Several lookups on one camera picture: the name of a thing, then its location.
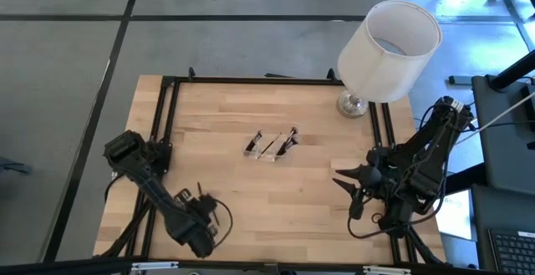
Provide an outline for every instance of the white lampshade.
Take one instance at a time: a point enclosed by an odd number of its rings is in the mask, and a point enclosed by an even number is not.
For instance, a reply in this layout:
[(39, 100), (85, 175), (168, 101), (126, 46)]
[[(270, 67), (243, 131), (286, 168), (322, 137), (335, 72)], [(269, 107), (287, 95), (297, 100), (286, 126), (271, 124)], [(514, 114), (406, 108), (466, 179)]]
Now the white lampshade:
[(442, 41), (435, 18), (402, 0), (375, 5), (339, 56), (344, 85), (360, 99), (378, 103), (409, 93)]

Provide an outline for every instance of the wooden tabletop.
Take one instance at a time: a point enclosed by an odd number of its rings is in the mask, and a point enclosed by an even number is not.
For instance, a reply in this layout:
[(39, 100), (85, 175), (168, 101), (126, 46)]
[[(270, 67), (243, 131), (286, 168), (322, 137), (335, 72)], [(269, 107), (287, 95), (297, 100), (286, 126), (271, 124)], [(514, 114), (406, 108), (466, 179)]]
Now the wooden tabletop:
[[(150, 133), (160, 83), (161, 76), (140, 76), (134, 94), (126, 128), (144, 138)], [(199, 181), (204, 192), (231, 208), (232, 233), (209, 260), (392, 263), (387, 235), (357, 240), (348, 234), (350, 198), (331, 180), (344, 178), (334, 170), (365, 163), (367, 151), (375, 145), (369, 113), (349, 120), (336, 110), (342, 90), (342, 86), (181, 84), (171, 137), (172, 160), (163, 182), (172, 195), (183, 188), (196, 195)], [(160, 132), (170, 97), (171, 89)], [(386, 142), (380, 104), (378, 114)], [(390, 114), (396, 141), (408, 140), (414, 134), (408, 97), (390, 103)], [(244, 144), (258, 130), (263, 140), (270, 141), (280, 132), (284, 137), (293, 126), (299, 130), (299, 145), (283, 159), (267, 162), (243, 156)], [(137, 190), (126, 178), (111, 188), (95, 254), (108, 249), (130, 221)], [(382, 202), (368, 203), (362, 219), (352, 222), (355, 233), (378, 230), (371, 216), (383, 211)], [(223, 233), (229, 218), (221, 207), (217, 216)], [(435, 219), (415, 229), (433, 253), (444, 259)], [(136, 253), (144, 232), (142, 224)], [(401, 240), (400, 247), (407, 260)], [(168, 237), (160, 214), (155, 219), (150, 257), (196, 259), (188, 246), (181, 247)]]

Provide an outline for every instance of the lamp base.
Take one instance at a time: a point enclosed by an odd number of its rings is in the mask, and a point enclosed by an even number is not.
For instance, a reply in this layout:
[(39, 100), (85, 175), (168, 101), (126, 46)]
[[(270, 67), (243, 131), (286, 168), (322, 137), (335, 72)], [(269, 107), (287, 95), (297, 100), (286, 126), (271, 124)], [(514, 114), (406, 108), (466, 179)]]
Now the lamp base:
[(359, 99), (355, 94), (345, 90), (336, 101), (336, 109), (343, 117), (355, 119), (366, 113), (368, 101)]

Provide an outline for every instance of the white cable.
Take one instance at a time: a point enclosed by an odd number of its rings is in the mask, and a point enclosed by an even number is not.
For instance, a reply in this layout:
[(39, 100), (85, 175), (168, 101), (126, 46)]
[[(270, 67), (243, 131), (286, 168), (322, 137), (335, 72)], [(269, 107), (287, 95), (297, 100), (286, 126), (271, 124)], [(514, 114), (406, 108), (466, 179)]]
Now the white cable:
[(470, 139), (473, 135), (475, 135), (475, 134), (477, 134), (477, 133), (483, 131), (483, 130), (486, 129), (489, 125), (494, 124), (494, 122), (496, 122), (496, 120), (501, 119), (502, 116), (504, 116), (504, 115), (506, 115), (507, 113), (509, 113), (512, 109), (517, 108), (519, 105), (521, 105), (521, 104), (522, 104), (523, 102), (525, 102), (526, 100), (531, 99), (533, 96), (535, 96), (535, 92), (532, 93), (532, 94), (530, 94), (530, 95), (528, 95), (528, 96), (526, 96), (525, 98), (523, 98), (522, 100), (520, 100), (518, 103), (516, 103), (515, 105), (513, 105), (511, 108), (509, 108), (509, 109), (503, 111), (501, 114), (499, 114), (498, 116), (496, 116), (496, 117), (494, 118), (494, 120), (491, 120), (488, 124), (483, 125), (479, 130), (477, 130), (477, 131), (475, 131), (474, 133), (468, 135), (466, 138), (464, 138), (464, 139), (462, 139), (462, 140), (460, 140), (460, 141), (457, 141), (457, 143), (456, 143), (455, 145), (459, 145), (461, 142), (466, 141), (466, 140)]

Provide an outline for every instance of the gray floor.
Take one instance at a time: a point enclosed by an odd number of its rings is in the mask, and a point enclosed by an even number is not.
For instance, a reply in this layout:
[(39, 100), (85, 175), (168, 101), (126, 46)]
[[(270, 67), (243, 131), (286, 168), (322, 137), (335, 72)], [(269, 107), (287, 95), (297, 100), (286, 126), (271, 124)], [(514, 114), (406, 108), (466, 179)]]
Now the gray floor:
[[(122, 14), (127, 0), (0, 0), (1, 13)], [(381, 0), (137, 0), (134, 14), (366, 14)], [(527, 52), (503, 0), (411, 0), (432, 11), (444, 41), (410, 92), (415, 117), (438, 96), (471, 103), (449, 75), (496, 74)], [(533, 8), (512, 0), (523, 19)], [(465, 22), (452, 22), (464, 17)], [(140, 74), (322, 78), (359, 23), (130, 23), (84, 170), (59, 259), (90, 257), (110, 168), (105, 142), (125, 127)], [(0, 156), (34, 166), (0, 177), (0, 264), (35, 262), (119, 24), (0, 22)], [(526, 24), (535, 36), (535, 28)], [(451, 156), (451, 171), (482, 161), (477, 138)], [(443, 237), (450, 262), (476, 263), (474, 242)]]

